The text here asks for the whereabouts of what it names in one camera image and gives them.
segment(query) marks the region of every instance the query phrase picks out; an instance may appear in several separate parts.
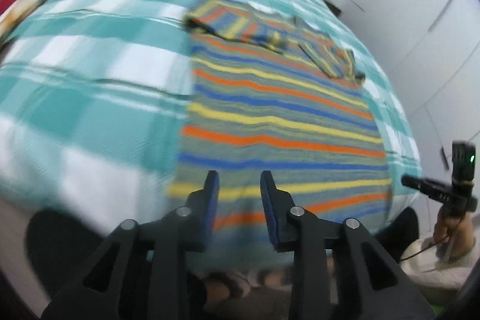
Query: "blue gripper pad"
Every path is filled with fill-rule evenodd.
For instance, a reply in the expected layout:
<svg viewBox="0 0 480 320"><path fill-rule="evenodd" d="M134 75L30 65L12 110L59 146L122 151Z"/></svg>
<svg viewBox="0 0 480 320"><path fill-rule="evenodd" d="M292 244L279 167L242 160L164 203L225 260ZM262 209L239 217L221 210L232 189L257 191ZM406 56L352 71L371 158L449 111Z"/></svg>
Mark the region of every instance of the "blue gripper pad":
<svg viewBox="0 0 480 320"><path fill-rule="evenodd" d="M190 193L185 203L185 206L191 209L192 215L201 224L200 240L205 246L212 237L219 190L220 178L218 173L210 170L203 184L203 189Z"/></svg>
<svg viewBox="0 0 480 320"><path fill-rule="evenodd" d="M292 196L277 189L270 171L263 171L260 176L260 193L270 242L278 252L291 251L298 238L296 227L287 220L287 214L295 206Z"/></svg>

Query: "yellow stripe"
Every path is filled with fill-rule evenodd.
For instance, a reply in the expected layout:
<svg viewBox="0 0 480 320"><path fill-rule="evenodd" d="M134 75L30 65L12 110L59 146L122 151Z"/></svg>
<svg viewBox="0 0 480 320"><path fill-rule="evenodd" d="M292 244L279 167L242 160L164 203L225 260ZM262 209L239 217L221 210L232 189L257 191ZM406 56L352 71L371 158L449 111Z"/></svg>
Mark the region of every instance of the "yellow stripe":
<svg viewBox="0 0 480 320"><path fill-rule="evenodd" d="M315 56L316 60L321 62L323 64L323 66L326 68L327 72L328 72L328 76L335 76L337 77L337 73L332 69L332 67L330 67L330 65L328 64L328 62L323 58L321 57L312 47L310 44L308 43L303 43L303 45L305 45L308 50L311 52L311 54L313 56Z"/></svg>
<svg viewBox="0 0 480 320"><path fill-rule="evenodd" d="M327 55L329 55L330 58L338 64L338 59L337 59L336 56L333 56L332 53L327 48L325 48L325 52L327 52Z"/></svg>
<svg viewBox="0 0 480 320"><path fill-rule="evenodd" d="M315 63L313 63L311 60L305 60L305 59L302 59L300 56L290 55L288 53L284 53L283 56L286 57L288 60L293 60L293 61L296 61L296 62L299 62L299 63L304 63L305 65L308 65L309 67L318 69L318 66Z"/></svg>
<svg viewBox="0 0 480 320"><path fill-rule="evenodd" d="M249 22L248 18L245 18L244 16L241 16L238 18L235 23L230 26L226 32L225 32L225 37L227 40L233 40L236 36L237 33L240 32L240 30L243 29L243 27Z"/></svg>
<svg viewBox="0 0 480 320"><path fill-rule="evenodd" d="M196 8L191 13L189 13L187 15L187 18L192 16L196 18L204 16L207 12L209 12L214 7L217 7L217 2L215 2L215 0L209 0L208 2L204 3L203 5L201 5L200 7Z"/></svg>
<svg viewBox="0 0 480 320"><path fill-rule="evenodd" d="M278 43L280 43L280 33L273 31L272 45L276 47Z"/></svg>
<svg viewBox="0 0 480 320"><path fill-rule="evenodd" d="M188 110L190 112L195 112L204 118L236 122L238 124L246 124L246 125L276 124L278 126L285 127L285 128L298 129L298 130L303 130L306 132L313 132L313 133L322 133L322 134L336 136L336 137L343 137L345 139L362 140L362 141L367 141L374 144L382 143L382 139L379 139L376 137L360 135L358 133L347 132L340 129L322 127L320 125L315 125L315 124L306 124L303 122L290 121L284 118L275 117L273 115L251 117L248 115L241 115L237 113L220 112L218 110L210 109L206 106L203 106L201 103L196 103L196 102L190 103L190 105L188 106Z"/></svg>
<svg viewBox="0 0 480 320"><path fill-rule="evenodd" d="M301 80L292 79L291 77L275 75L275 74L268 74L267 72L258 71L254 68L225 67L224 65L214 64L214 63L209 62L208 60L203 60L199 57L193 57L193 60L195 60L198 63L204 64L207 67L209 67L211 69L214 69L214 70L217 70L217 71L229 72L231 74L254 74L256 76L263 77L264 79L280 80L280 81L285 82L285 83L291 83L291 84L301 86L301 87L304 87L304 88L310 88L311 90L315 90L315 91L321 92L323 94L330 95L331 97L334 97L334 98L343 100L345 102L351 103L352 105L360 106L360 107L363 107L365 109L368 108L366 103L364 103L360 100L350 99L350 98L344 97L341 94L337 94L334 91L327 90L325 88L316 86L316 85L311 84L311 83L305 83L305 82L302 82Z"/></svg>
<svg viewBox="0 0 480 320"><path fill-rule="evenodd" d="M222 6L225 6L225 7L228 7L228 8L232 8L232 9L237 9L237 10L241 10L243 12L246 12L246 13L249 13L249 14L255 14L255 16L260 19L260 20L263 20L263 21L272 21L272 22L275 22L277 24L282 24L284 26L287 26L289 28L292 28L292 29L295 29L295 25L294 24L291 24L290 22L288 21L278 21L277 18L275 17L270 17L270 16L266 16L264 14L259 14L261 13L260 11L258 11L255 7L253 6L249 6L249 8L247 7L243 7L243 6L240 6L238 4L235 4L235 3L229 3L229 2L223 2L221 0L211 0L211 2L214 2L215 5L222 5Z"/></svg>
<svg viewBox="0 0 480 320"><path fill-rule="evenodd" d="M349 51L347 51L346 49L343 50L343 53L345 55L345 58L347 60L347 63L349 64L349 76L353 75L353 63L354 63L354 59L352 59Z"/></svg>
<svg viewBox="0 0 480 320"><path fill-rule="evenodd" d="M309 194L320 191L338 190L363 186L387 186L392 183L388 179L359 179L356 181L344 182L319 182L319 183L291 183L289 185L278 185L282 190L291 194ZM169 190L168 195L176 198L186 198L188 195L198 188L198 184L187 182L175 182ZM260 186L231 187L222 188L218 193L220 201L235 201L239 198L260 198Z"/></svg>

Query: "striped towel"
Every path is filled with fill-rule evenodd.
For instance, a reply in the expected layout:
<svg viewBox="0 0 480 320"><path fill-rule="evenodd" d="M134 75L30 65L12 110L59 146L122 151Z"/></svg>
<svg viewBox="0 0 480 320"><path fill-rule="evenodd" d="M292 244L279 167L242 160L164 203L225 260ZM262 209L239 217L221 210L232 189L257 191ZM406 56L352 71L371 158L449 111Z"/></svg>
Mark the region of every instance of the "striped towel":
<svg viewBox="0 0 480 320"><path fill-rule="evenodd" d="M241 2L200 0L186 14L186 25L229 41L260 45L286 56L307 55L329 77L355 80L351 50L338 48L325 34L313 33L298 16L279 20Z"/></svg>
<svg viewBox="0 0 480 320"><path fill-rule="evenodd" d="M258 31L267 31L270 22L257 17L246 15L264 24ZM287 31L284 21L275 24ZM279 53L239 32L225 40L228 27L217 34L217 26L212 19L204 31L191 34L194 96L169 193L171 199L183 199L201 188L207 170L220 174L214 242L195 266L247 268L285 260L268 241L262 170L271 170L279 188L323 218L357 217L367 227L385 221L390 173L359 86L330 79L298 41L319 43L332 55L343 50L334 50L326 35L297 29L293 36L283 33L288 46Z"/></svg>

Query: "blue stripe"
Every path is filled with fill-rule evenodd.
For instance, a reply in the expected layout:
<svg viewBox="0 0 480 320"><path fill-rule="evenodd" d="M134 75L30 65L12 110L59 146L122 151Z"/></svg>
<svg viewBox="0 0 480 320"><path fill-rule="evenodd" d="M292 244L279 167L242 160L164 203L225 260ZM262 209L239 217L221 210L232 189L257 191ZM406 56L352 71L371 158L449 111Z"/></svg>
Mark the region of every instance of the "blue stripe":
<svg viewBox="0 0 480 320"><path fill-rule="evenodd" d="M281 71L283 71L287 74L297 75L297 76L301 76L301 77L304 77L304 78L309 79L309 80L313 80L316 83L321 83L325 86L334 88L335 90L344 92L345 94L348 94L348 95L351 95L351 96L354 96L354 97L359 97L359 98L363 97L363 95L361 93L358 93L358 92L352 91L352 90L346 90L345 88L342 88L340 86L340 84L338 84L338 83L330 82L327 79L323 79L322 77L315 76L315 75L313 75L311 73L308 73L306 71L305 72L297 71L297 70L293 70L293 68L283 67L282 65L277 65L277 64L273 64L273 63L268 62L268 61L261 61L261 60L258 60L258 59L251 59L251 58L239 57L239 56L222 55L220 53L213 52L209 48L207 48L205 45L200 45L198 43L192 45L191 50L192 50L192 55L191 56L195 56L195 52L201 51L201 52L204 52L206 55L208 55L210 57L213 57L213 58L218 58L218 59L223 59L223 60L234 60L234 61L239 61L239 62L249 63L249 64L266 65L267 67L273 68L275 70L281 70Z"/></svg>
<svg viewBox="0 0 480 320"><path fill-rule="evenodd" d="M363 209L361 212L358 212L358 213L354 213L352 214L350 217L354 217L354 218L360 218L360 217L364 217L364 216L367 216L369 214L375 214L375 213L381 213L381 212L386 212L388 209L387 206L382 206L382 207L371 207L371 208L365 208ZM334 221L336 223L342 223L344 219L346 218L349 218L349 217L337 217L331 221Z"/></svg>
<svg viewBox="0 0 480 320"><path fill-rule="evenodd" d="M277 107L281 107L281 108L288 109L288 110L295 110L297 112L305 112L305 113L309 113L309 114L312 114L312 115L319 115L319 116L326 117L326 118L329 118L329 119L334 120L334 121L339 121L339 122L342 122L342 123L349 123L349 124L355 125L356 127L360 127L360 128L365 128L365 129L369 129L369 130L373 130L373 131L377 130L377 126L376 126L375 122L373 122L373 121L371 121L372 125L364 124L364 123L359 122L359 121L351 120L349 118L342 117L342 116L339 116L339 115L336 115L336 114L333 114L333 113L325 112L323 110L313 109L313 108L308 107L308 106L299 105L297 103L287 103L287 102L282 102L282 101L276 100L276 99L253 98L253 97L248 97L248 96L245 96L245 95L222 94L222 93L219 93L219 92L212 91L212 90L208 89L207 87L205 87L201 84L196 84L195 85L195 90L197 92L202 93L206 97L211 98L211 99L215 99L215 100L223 100L225 102L244 103L244 104L249 105L249 106L277 106Z"/></svg>
<svg viewBox="0 0 480 320"><path fill-rule="evenodd" d="M216 10L217 9L210 10L208 14L213 13ZM215 31L228 29L237 21L237 19L237 15L225 10L219 17L217 17L214 21L210 22L210 27L213 28Z"/></svg>
<svg viewBox="0 0 480 320"><path fill-rule="evenodd" d="M334 72L337 75L337 77L345 76L345 72L340 68L340 65L338 64L333 64L329 63L330 66L333 66Z"/></svg>
<svg viewBox="0 0 480 320"><path fill-rule="evenodd" d="M212 170L244 170L256 168L258 170L367 170L388 171L388 165L375 166L371 164L342 164L342 163L305 163L305 162L265 162L260 159L248 159L241 162L227 162L226 160L199 157L182 152L178 157L182 163L206 166Z"/></svg>

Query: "bed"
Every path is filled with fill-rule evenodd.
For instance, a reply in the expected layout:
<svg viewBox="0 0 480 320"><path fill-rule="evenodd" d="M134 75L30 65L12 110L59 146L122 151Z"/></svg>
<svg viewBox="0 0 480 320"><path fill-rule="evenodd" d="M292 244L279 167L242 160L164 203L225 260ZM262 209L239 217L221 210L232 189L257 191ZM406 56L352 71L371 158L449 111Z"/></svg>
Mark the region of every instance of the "bed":
<svg viewBox="0 0 480 320"><path fill-rule="evenodd" d="M332 221L357 217L372 232L386 226L415 197L400 176L420 175L421 168L385 73L322 0L231 1L267 14L299 16L353 52L356 69L365 74L359 94L378 127L389 175L378 197L367 196L368 182L350 186L355 193L335 187L322 192L320 200L328 207L318 215ZM181 204L185 191L172 197L172 188L195 89L183 18L196 2L48 0L16 28L0 68L5 199L23 208L66 210L103 234L125 218L152 221ZM259 177L251 183L258 186ZM242 212L238 208L261 210L260 191L237 194L229 198L225 215ZM302 195L294 199L301 203ZM248 235L256 239L245 240ZM236 238L241 238L238 246L225 246ZM222 240L191 264L248 268L291 260L273 252L261 221L240 223Z"/></svg>

